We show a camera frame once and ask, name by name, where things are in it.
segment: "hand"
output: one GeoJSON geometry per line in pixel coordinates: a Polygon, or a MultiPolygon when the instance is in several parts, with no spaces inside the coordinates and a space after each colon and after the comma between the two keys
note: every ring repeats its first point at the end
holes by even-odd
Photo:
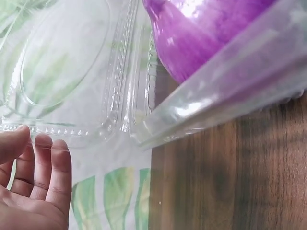
{"type": "Polygon", "coordinates": [[[71,201],[67,145],[62,140],[52,143],[49,136],[39,135],[34,153],[29,141],[26,126],[0,134],[0,229],[67,230],[71,201]],[[14,159],[16,175],[9,191],[6,187],[14,159]]]}

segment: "wooden table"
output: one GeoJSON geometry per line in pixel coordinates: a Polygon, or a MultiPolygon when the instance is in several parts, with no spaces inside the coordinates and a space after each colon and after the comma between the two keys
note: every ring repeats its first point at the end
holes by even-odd
{"type": "Polygon", "coordinates": [[[155,148],[150,230],[306,230],[307,96],[155,148]]]}

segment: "fingernail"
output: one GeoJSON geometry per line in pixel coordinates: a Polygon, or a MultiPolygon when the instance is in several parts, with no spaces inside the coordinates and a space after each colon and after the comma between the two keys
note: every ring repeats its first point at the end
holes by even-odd
{"type": "Polygon", "coordinates": [[[16,131],[21,131],[21,130],[23,130],[23,129],[25,129],[26,128],[26,126],[25,125],[22,125],[22,126],[19,126],[17,129],[16,129],[16,131]]]}

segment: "clear plastic container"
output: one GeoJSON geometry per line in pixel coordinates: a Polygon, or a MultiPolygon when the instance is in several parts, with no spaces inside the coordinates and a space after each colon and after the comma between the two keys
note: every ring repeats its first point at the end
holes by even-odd
{"type": "Polygon", "coordinates": [[[27,124],[83,148],[120,129],[146,149],[300,96],[306,10],[279,0],[166,98],[141,0],[4,1],[0,131],[27,124]]]}
{"type": "Polygon", "coordinates": [[[136,6],[136,0],[2,1],[0,130],[27,124],[32,137],[46,133],[71,148],[108,139],[120,118],[136,6]]]}

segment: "onion skin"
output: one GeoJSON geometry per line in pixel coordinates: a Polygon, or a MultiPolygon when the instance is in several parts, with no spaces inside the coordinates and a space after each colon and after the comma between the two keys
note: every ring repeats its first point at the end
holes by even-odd
{"type": "Polygon", "coordinates": [[[143,0],[161,63],[183,83],[276,0],[143,0]]]}

